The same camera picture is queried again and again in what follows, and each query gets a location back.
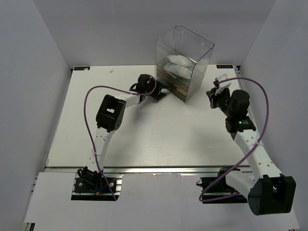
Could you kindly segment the white blue tube pouch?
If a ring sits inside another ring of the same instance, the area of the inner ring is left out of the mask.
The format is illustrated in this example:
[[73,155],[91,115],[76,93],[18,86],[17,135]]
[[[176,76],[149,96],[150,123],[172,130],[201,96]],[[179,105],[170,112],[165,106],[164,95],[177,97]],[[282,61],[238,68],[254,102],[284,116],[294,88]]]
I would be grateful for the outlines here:
[[192,71],[186,67],[172,64],[172,65],[166,65],[164,69],[172,74],[175,74],[179,77],[183,77],[186,79],[191,79],[192,77]]

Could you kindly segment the clear acrylic makeup organizer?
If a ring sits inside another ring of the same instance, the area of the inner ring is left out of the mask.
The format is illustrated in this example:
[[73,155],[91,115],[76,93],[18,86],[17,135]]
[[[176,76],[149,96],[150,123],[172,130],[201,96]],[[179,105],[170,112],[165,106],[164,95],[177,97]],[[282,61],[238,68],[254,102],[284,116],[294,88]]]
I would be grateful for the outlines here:
[[155,44],[156,79],[186,103],[201,88],[215,44],[180,25]]

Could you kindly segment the white cotton pad pack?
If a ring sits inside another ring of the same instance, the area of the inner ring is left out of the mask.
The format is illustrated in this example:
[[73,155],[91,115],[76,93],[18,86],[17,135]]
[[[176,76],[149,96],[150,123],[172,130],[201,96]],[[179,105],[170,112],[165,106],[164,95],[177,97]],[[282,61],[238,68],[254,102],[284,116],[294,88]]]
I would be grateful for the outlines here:
[[179,66],[183,66],[183,67],[192,67],[193,66],[193,62],[182,55],[168,55],[165,58],[167,58],[171,63],[179,65]]

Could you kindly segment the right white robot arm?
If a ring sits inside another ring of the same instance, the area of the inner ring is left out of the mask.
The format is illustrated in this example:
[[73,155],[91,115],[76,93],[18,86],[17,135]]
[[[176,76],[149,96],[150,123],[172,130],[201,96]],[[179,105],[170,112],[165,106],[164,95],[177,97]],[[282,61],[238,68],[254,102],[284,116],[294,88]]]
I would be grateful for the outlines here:
[[212,109],[218,108],[226,116],[225,126],[233,141],[240,147],[244,160],[249,163],[254,179],[243,174],[238,165],[220,170],[215,181],[209,184],[207,192],[214,185],[223,192],[232,188],[235,194],[242,195],[256,216],[284,214],[291,211],[296,182],[285,176],[272,162],[248,116],[250,96],[244,90],[230,92],[228,88],[207,91]]

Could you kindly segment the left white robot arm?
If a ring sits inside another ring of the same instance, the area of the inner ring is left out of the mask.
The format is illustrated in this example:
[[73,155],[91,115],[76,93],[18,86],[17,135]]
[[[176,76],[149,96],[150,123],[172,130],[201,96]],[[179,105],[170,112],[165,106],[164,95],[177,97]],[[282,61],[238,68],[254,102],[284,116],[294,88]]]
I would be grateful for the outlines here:
[[[96,136],[93,137],[87,120],[86,109],[91,91],[98,88],[115,90],[122,94],[117,96],[106,94],[104,96],[95,117],[97,129]],[[97,192],[102,186],[102,180],[99,177],[104,178],[104,159],[112,136],[123,122],[125,109],[141,104],[147,96],[152,97],[156,101],[161,100],[167,95],[162,92],[163,89],[168,89],[168,86],[149,74],[141,74],[138,77],[137,83],[134,83],[129,90],[120,90],[103,85],[94,86],[88,90],[84,99],[83,116],[92,144],[92,151],[89,157],[89,164],[79,173],[79,176],[85,178],[92,174],[85,181],[85,186],[91,192]]]

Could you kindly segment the right blue table label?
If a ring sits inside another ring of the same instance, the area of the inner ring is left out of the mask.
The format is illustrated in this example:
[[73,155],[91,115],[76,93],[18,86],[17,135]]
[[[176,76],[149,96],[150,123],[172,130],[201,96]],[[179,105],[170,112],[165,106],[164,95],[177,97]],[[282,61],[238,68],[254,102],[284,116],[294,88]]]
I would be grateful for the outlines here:
[[233,69],[233,65],[231,64],[217,64],[217,69]]

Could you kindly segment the blue table label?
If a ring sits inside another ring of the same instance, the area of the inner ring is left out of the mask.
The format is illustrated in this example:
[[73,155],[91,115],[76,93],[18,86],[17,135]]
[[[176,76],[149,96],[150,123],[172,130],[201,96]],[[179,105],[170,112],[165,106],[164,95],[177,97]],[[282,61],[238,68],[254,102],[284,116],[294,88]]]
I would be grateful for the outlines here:
[[90,66],[75,66],[74,71],[87,71],[87,70],[90,70]]
[[231,64],[217,64],[217,69],[233,69],[233,65]]

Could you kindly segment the left blue table label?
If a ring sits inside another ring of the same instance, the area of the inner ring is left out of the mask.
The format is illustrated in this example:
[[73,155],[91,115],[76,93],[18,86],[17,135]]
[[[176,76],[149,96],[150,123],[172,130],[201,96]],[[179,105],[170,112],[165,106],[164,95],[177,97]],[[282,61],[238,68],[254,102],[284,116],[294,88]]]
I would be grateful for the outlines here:
[[87,71],[87,70],[90,70],[90,66],[75,66],[74,71]]

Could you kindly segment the aluminium front rail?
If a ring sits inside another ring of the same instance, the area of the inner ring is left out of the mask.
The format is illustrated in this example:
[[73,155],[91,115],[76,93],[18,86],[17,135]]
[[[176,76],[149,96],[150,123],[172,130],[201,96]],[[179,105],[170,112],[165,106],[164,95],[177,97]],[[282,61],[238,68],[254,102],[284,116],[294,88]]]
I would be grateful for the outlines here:
[[214,167],[106,167],[103,173],[111,174],[165,174],[165,173],[184,173],[184,174],[199,174],[199,173],[217,173],[226,166]]

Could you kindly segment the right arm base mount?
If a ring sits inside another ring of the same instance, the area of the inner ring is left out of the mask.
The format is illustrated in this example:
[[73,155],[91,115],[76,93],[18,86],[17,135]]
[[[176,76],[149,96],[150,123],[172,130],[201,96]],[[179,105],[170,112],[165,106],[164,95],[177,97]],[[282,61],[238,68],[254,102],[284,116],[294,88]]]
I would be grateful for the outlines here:
[[[219,170],[216,177],[202,177],[196,182],[196,186],[201,187],[204,190],[212,182],[214,182],[218,177],[225,173],[230,167],[223,167]],[[228,195],[235,195],[231,198],[216,200],[207,202],[207,204],[247,204],[247,199],[239,194],[234,188],[226,184],[225,178],[215,183],[202,197],[203,200],[216,199],[219,197],[225,197]]]

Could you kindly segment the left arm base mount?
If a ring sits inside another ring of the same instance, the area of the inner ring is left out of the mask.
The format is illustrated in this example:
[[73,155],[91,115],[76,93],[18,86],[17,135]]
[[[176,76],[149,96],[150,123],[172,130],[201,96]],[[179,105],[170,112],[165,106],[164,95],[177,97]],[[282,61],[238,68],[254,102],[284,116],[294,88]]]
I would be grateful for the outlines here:
[[77,170],[71,200],[72,201],[116,201],[120,190],[119,179],[107,178],[100,172],[88,170],[87,167]]

